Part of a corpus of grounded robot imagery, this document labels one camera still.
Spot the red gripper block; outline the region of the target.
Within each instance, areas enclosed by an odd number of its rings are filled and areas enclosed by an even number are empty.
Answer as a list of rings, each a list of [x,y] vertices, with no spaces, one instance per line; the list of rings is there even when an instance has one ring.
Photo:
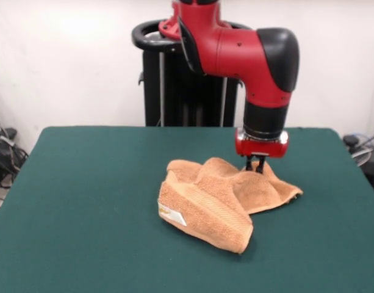
[[[281,158],[287,152],[289,134],[283,131],[276,140],[256,140],[246,134],[243,128],[238,128],[235,134],[235,148],[239,156],[246,157],[245,170],[253,170],[253,156],[258,156],[259,164],[256,172],[263,173],[266,157]]]

